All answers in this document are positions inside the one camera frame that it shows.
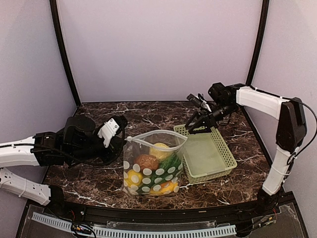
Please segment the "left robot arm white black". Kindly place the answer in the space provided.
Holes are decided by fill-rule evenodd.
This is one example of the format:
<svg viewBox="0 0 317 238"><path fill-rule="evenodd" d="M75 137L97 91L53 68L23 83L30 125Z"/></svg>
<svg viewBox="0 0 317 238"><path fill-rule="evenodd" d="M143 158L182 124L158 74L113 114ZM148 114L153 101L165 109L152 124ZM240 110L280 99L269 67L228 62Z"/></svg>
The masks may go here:
<svg viewBox="0 0 317 238"><path fill-rule="evenodd" d="M64 201L62 188L56 185L42 185L12 173L9 168L15 166L63 166L74 167L78 164L92 163L100 158L101 166L114 162L121 154L124 137L121 129L113 132L100 128L93 130L64 129L55 132L43 132L26 139L3 143L0 146L0 186L2 189L33 200L41 205L50 206L59 216L66 216L70 206Z"/></svg>

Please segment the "green cucumber toy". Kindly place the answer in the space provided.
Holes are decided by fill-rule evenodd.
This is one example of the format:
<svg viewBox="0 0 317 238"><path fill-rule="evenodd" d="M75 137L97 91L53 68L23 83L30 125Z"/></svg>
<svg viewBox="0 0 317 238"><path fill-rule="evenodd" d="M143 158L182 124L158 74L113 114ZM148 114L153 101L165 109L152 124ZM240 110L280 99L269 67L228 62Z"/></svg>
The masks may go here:
<svg viewBox="0 0 317 238"><path fill-rule="evenodd" d="M139 186L140 193L149 193L160 191L164 187L164 183L171 182L177 177L177 173L182 171L182 159L177 155L171 155L164 161L160 162L159 167L152 171L149 176L145 176L145 181Z"/></svg>

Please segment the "cream cauliflower toy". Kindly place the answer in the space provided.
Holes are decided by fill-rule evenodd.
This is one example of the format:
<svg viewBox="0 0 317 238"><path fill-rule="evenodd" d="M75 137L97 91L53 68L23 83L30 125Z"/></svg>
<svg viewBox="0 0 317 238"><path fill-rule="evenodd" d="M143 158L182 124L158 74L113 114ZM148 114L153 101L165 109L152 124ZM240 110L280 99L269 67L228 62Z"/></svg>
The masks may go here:
<svg viewBox="0 0 317 238"><path fill-rule="evenodd" d="M161 150L161 148L163 149L169 149L169 146L164 144L164 143L155 143L154 144L155 147L152 147L149 149L149 155L154 156L156 159L158 159L159 161L163 161L166 158L168 158L172 152L171 151L163 151Z"/></svg>

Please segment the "yellow lemon toy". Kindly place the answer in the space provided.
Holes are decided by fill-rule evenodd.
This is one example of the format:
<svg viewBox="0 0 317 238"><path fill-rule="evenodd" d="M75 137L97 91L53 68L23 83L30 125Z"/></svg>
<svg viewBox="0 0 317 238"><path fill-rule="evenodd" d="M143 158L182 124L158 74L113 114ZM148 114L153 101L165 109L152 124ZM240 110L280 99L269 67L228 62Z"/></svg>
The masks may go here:
<svg viewBox="0 0 317 238"><path fill-rule="evenodd" d="M142 183L143 175L141 173L134 170L129 170L127 175L128 178L126 179L126 182L129 187L132 185L139 186Z"/></svg>

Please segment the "brown bun toy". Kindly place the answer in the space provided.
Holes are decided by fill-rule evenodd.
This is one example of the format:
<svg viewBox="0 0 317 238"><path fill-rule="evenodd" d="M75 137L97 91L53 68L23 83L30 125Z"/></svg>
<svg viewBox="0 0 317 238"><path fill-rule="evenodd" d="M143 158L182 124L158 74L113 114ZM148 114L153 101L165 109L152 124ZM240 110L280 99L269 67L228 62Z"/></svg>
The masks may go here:
<svg viewBox="0 0 317 238"><path fill-rule="evenodd" d="M156 170L159 167L159 161L154 156L141 154L135 160L135 164L140 166L140 169Z"/></svg>

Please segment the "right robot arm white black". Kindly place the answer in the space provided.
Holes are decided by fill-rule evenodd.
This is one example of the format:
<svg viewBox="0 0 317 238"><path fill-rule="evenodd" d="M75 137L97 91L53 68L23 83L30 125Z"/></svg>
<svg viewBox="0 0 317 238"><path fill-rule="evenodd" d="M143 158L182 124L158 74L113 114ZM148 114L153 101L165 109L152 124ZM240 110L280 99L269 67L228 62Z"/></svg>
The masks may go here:
<svg viewBox="0 0 317 238"><path fill-rule="evenodd" d="M290 173L290 167L299 154L299 147L307 134L304 104L300 98L286 98L245 84L224 86L214 83L208 90L213 104L202 95L189 94L187 100L196 111L186 123L190 134L207 133L225 116L248 107L265 113L278 121L276 153L268 177L263 183L264 193L276 194Z"/></svg>

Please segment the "clear polka dot zip bag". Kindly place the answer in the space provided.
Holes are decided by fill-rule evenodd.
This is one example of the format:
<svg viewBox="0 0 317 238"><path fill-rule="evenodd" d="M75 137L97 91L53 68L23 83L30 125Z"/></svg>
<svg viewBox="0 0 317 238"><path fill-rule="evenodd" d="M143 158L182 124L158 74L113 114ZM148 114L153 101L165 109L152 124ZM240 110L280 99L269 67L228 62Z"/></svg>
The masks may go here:
<svg viewBox="0 0 317 238"><path fill-rule="evenodd" d="M123 148L123 191L132 196L177 193L187 139L170 130L127 137Z"/></svg>

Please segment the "green plastic basket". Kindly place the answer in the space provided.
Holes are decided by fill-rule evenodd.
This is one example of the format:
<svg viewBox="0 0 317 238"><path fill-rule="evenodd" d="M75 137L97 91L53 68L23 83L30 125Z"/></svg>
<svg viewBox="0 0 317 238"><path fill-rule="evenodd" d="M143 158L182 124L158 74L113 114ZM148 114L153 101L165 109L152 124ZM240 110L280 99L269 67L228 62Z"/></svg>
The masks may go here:
<svg viewBox="0 0 317 238"><path fill-rule="evenodd" d="M213 127L211 132L198 134L190 134L183 124L173 129L187 137L183 166L190 184L200 184L229 175L237 167L218 129Z"/></svg>

